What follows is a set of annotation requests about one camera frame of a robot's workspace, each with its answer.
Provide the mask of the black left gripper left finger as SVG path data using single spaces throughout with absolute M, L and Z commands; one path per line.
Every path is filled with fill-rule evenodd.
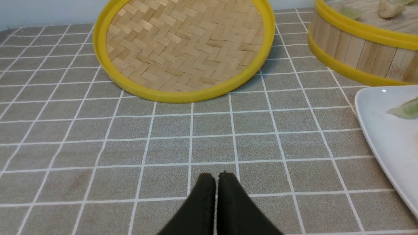
M 210 173 L 200 174 L 190 195 L 158 234 L 212 235 L 216 188 L 216 181 Z

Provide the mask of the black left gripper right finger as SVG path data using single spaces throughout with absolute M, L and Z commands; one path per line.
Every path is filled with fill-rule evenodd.
M 247 195 L 233 173 L 218 176 L 218 235 L 282 235 Z

